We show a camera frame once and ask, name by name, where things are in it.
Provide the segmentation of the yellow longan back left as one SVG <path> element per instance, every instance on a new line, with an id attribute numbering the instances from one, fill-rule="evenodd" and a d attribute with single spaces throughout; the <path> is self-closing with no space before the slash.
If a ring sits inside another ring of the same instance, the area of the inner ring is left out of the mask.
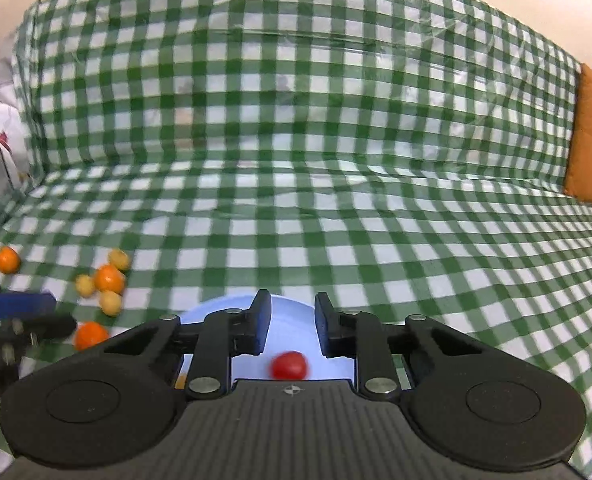
<path id="1" fill-rule="evenodd" d="M 80 274 L 74 281 L 75 290 L 82 298 L 90 298 L 96 292 L 94 278 L 87 274 Z"/>

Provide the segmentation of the light blue plate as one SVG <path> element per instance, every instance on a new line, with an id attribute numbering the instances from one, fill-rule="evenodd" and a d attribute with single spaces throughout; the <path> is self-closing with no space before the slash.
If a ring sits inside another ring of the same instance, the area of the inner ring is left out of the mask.
<path id="1" fill-rule="evenodd" d="M 248 309 L 253 294 L 222 296 L 211 299 L 181 314 L 183 324 L 198 323 L 215 311 Z M 270 365 L 275 356 L 287 351 L 302 353 L 308 362 L 307 379 L 349 379 L 353 382 L 354 364 L 348 358 L 328 359 L 323 356 L 313 307 L 294 299 L 272 295 L 272 316 L 261 356 L 236 356 L 232 360 L 232 382 L 237 379 L 270 379 Z M 191 354 L 185 354 L 175 387 L 184 387 Z"/>

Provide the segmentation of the green white checkered cloth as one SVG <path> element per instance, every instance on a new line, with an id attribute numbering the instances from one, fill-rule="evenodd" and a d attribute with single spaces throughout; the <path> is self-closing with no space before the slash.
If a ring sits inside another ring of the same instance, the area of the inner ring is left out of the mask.
<path id="1" fill-rule="evenodd" d="M 100 321 L 74 281 L 119 248 L 116 333 L 261 288 L 423 313 L 570 382 L 592 477 L 573 55 L 478 0 L 40 0 L 11 66 L 30 172 L 0 286 Z"/>

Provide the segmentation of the far left orange mandarin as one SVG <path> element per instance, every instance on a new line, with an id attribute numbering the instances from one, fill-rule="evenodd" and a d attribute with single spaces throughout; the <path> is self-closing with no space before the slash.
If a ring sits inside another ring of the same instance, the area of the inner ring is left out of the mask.
<path id="1" fill-rule="evenodd" d="M 0 273 L 15 274 L 21 266 L 21 259 L 18 252 L 9 246 L 0 248 Z"/>

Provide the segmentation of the near orange mandarin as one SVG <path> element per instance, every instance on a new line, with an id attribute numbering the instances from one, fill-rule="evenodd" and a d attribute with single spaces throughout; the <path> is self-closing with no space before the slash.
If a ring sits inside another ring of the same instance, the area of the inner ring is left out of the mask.
<path id="1" fill-rule="evenodd" d="M 101 344 L 109 338 L 108 330 L 97 322 L 81 323 L 75 331 L 74 348 L 78 352 Z"/>

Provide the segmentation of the orange mandarin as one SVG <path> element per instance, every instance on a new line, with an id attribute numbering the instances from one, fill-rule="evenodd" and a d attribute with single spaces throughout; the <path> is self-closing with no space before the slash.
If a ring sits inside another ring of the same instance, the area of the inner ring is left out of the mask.
<path id="1" fill-rule="evenodd" d="M 15 274 L 21 266 L 21 259 L 18 252 L 9 246 L 0 248 L 0 273 Z"/>
<path id="2" fill-rule="evenodd" d="M 94 284 L 98 292 L 115 292 L 121 295 L 125 289 L 125 275 L 111 263 L 100 266 L 94 275 Z"/>
<path id="3" fill-rule="evenodd" d="M 101 344 L 109 338 L 108 330 L 97 322 L 81 323 L 75 331 L 74 348 L 78 352 Z"/>

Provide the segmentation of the red cherry tomato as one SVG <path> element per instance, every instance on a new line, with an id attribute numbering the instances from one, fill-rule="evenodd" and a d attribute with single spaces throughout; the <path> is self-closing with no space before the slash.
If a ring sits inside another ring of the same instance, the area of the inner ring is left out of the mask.
<path id="1" fill-rule="evenodd" d="M 270 363 L 270 376 L 274 380 L 304 380 L 308 373 L 308 361 L 298 351 L 280 353 Z"/>

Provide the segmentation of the centre orange mandarin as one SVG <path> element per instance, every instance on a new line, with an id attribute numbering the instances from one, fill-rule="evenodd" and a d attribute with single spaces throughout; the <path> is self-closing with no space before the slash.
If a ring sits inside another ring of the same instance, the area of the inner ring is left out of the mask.
<path id="1" fill-rule="evenodd" d="M 100 266 L 94 275 L 94 284 L 98 292 L 115 292 L 121 295 L 125 289 L 125 275 L 111 263 Z"/>

